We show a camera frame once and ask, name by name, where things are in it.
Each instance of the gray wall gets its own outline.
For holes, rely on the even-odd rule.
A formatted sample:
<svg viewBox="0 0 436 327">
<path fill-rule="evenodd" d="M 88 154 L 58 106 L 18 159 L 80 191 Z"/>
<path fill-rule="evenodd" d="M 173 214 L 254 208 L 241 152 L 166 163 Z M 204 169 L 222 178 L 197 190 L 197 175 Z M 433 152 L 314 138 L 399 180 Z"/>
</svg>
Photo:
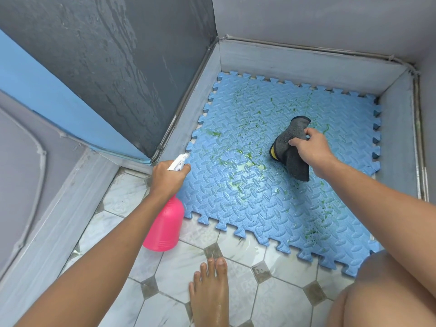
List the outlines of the gray wall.
<svg viewBox="0 0 436 327">
<path fill-rule="evenodd" d="M 216 36 L 212 0 L 0 0 L 0 29 L 149 157 Z"/>
<path fill-rule="evenodd" d="M 425 160 L 430 202 L 436 204 L 436 38 L 434 46 L 419 62 L 421 71 L 421 110 Z"/>
<path fill-rule="evenodd" d="M 63 182 L 84 152 L 84 147 L 0 91 L 0 108 L 36 137 L 47 152 L 45 181 L 33 226 L 41 219 Z M 40 158 L 34 142 L 0 113 L 0 271 L 19 240 L 35 198 Z"/>
<path fill-rule="evenodd" d="M 218 35 L 419 60 L 436 0 L 213 0 Z"/>
</svg>

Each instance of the tile floor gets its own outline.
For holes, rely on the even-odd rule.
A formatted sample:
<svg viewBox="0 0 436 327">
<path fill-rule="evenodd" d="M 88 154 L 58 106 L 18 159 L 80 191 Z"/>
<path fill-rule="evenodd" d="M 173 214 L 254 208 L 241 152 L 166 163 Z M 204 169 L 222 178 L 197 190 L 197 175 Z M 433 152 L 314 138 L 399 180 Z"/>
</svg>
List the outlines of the tile floor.
<svg viewBox="0 0 436 327">
<path fill-rule="evenodd" d="M 148 194 L 151 178 L 123 169 L 117 173 L 65 267 L 66 270 L 109 233 Z M 232 327 L 321 327 L 333 300 L 353 280 L 335 271 L 285 255 L 247 238 L 184 219 L 177 246 L 165 253 L 141 248 L 121 293 L 100 327 L 189 327 L 188 282 L 208 257 L 228 262 Z"/>
</svg>

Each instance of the pink spray bottle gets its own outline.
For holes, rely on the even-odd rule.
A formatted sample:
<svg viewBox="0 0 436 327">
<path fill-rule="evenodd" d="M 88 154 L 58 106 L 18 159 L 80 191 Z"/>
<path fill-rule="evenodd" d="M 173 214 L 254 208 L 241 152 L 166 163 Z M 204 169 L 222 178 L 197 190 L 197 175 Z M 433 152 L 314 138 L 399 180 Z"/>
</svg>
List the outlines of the pink spray bottle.
<svg viewBox="0 0 436 327">
<path fill-rule="evenodd" d="M 188 154 L 179 155 L 168 167 L 170 171 L 180 171 Z M 177 245 L 185 214 L 182 202 L 174 195 L 157 215 L 143 246 L 153 251 L 171 250 Z"/>
</svg>

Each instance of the gray cloth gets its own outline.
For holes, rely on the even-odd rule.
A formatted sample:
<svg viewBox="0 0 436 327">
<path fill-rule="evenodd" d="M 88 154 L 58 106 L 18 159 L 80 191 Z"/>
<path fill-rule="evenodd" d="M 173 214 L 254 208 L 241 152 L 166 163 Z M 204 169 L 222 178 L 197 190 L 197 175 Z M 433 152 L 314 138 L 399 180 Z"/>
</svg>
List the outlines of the gray cloth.
<svg viewBox="0 0 436 327">
<path fill-rule="evenodd" d="M 309 165 L 301 159 L 297 148 L 290 146 L 288 141 L 293 138 L 307 140 L 304 129 L 310 124 L 310 121 L 311 120 L 305 116 L 292 118 L 288 128 L 283 131 L 273 143 L 275 156 L 278 161 L 285 164 L 289 174 L 300 181 L 309 181 Z"/>
</svg>

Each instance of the hand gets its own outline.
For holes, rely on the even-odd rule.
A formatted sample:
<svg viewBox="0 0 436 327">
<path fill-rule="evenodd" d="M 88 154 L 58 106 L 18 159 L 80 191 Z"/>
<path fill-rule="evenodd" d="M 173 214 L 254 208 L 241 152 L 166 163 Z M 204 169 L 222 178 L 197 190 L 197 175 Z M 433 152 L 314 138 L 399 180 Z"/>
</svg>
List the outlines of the hand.
<svg viewBox="0 0 436 327">
<path fill-rule="evenodd" d="M 153 181 L 151 182 L 150 195 L 169 200 L 182 187 L 185 177 L 191 170 L 190 164 L 185 164 L 180 171 L 168 171 L 172 160 L 160 162 L 153 168 Z"/>
<path fill-rule="evenodd" d="M 297 147 L 300 157 L 310 166 L 320 178 L 325 178 L 325 172 L 331 163 L 339 162 L 328 146 L 324 134 L 312 127 L 308 127 L 305 133 L 310 136 L 308 141 L 299 138 L 289 140 L 291 146 Z"/>
</svg>

